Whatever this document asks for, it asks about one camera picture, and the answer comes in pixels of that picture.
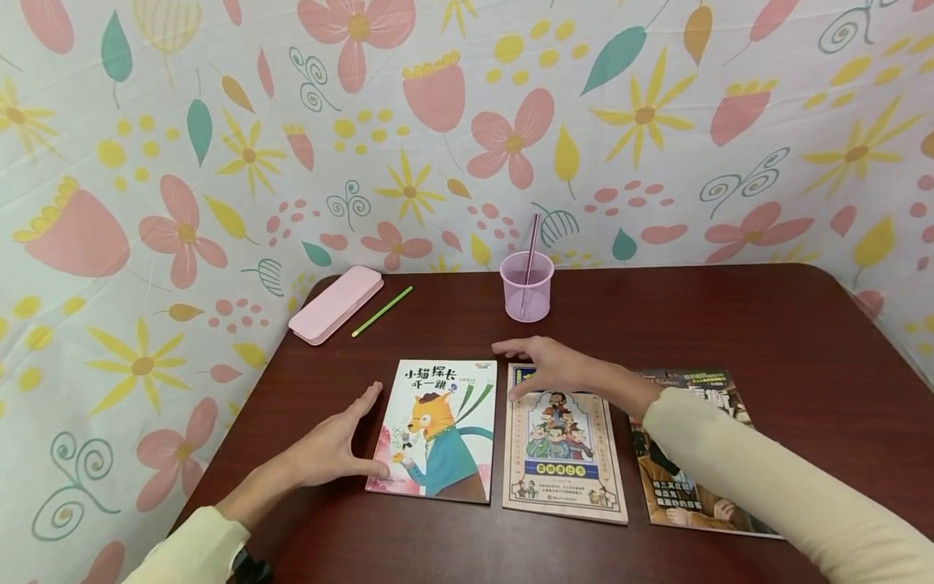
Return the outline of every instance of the children's book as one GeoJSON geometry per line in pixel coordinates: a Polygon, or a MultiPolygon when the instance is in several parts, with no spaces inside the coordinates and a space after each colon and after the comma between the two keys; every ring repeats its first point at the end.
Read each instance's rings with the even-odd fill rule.
{"type": "Polygon", "coordinates": [[[495,361],[399,361],[366,490],[489,503],[495,361]]]}
{"type": "MultiPolygon", "coordinates": [[[[662,387],[680,388],[711,402],[724,415],[752,428],[746,406],[728,371],[636,371],[662,387]]],[[[661,451],[643,425],[630,418],[632,442],[639,460],[649,520],[655,525],[687,527],[730,534],[781,536],[772,528],[733,504],[707,491],[685,475],[661,451]]]]}
{"type": "MultiPolygon", "coordinates": [[[[509,388],[534,374],[534,365],[510,364],[509,388]]],[[[605,401],[589,393],[534,392],[506,407],[503,507],[629,521],[605,401]]]]}

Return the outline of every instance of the plastic cup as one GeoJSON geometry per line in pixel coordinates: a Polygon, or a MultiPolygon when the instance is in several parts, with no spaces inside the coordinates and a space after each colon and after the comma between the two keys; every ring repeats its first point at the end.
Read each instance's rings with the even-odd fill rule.
{"type": "Polygon", "coordinates": [[[506,314],[519,322],[537,322],[551,309],[551,277],[555,275],[555,265],[548,256],[536,251],[531,261],[529,284],[526,285],[528,265],[527,251],[518,251],[500,264],[506,314]]]}

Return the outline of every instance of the wristwatch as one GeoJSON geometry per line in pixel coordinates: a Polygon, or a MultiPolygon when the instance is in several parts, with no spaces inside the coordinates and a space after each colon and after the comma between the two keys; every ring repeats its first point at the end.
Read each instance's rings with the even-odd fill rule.
{"type": "Polygon", "coordinates": [[[240,548],[233,558],[233,581],[236,584],[272,584],[273,567],[267,561],[257,562],[246,548],[240,548]]]}

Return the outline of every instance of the green pencil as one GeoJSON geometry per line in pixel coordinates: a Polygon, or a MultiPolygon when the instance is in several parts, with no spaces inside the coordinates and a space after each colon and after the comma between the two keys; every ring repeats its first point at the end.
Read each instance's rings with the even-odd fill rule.
{"type": "Polygon", "coordinates": [[[350,336],[356,338],[357,335],[359,335],[360,333],[362,333],[363,331],[365,331],[366,328],[367,328],[368,326],[370,326],[371,324],[373,324],[374,322],[376,322],[376,319],[378,319],[379,317],[381,317],[381,316],[383,316],[384,314],[386,314],[386,311],[387,311],[387,310],[389,310],[389,309],[392,308],[393,306],[396,306],[396,303],[399,302],[400,300],[402,300],[403,298],[405,298],[405,295],[408,294],[408,293],[410,293],[410,292],[412,291],[413,288],[414,288],[413,286],[409,286],[408,288],[406,288],[405,290],[403,290],[402,293],[399,294],[398,296],[396,296],[395,298],[393,298],[393,299],[389,302],[389,304],[387,304],[387,305],[383,306],[382,308],[380,308],[379,312],[377,312],[377,313],[374,314],[372,317],[370,317],[370,319],[369,319],[367,322],[365,322],[364,324],[360,325],[360,328],[357,329],[356,331],[354,331],[353,334],[350,335],[350,336]]]}

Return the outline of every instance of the cream sleeve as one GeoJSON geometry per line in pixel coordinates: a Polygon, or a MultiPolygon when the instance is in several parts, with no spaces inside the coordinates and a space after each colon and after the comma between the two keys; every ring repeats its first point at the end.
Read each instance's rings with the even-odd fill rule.
{"type": "Polygon", "coordinates": [[[765,521],[831,582],[934,582],[934,544],[906,521],[690,392],[643,426],[698,483],[765,521]]]}
{"type": "Polygon", "coordinates": [[[249,532],[214,507],[201,507],[152,549],[123,584],[224,584],[249,532]]]}

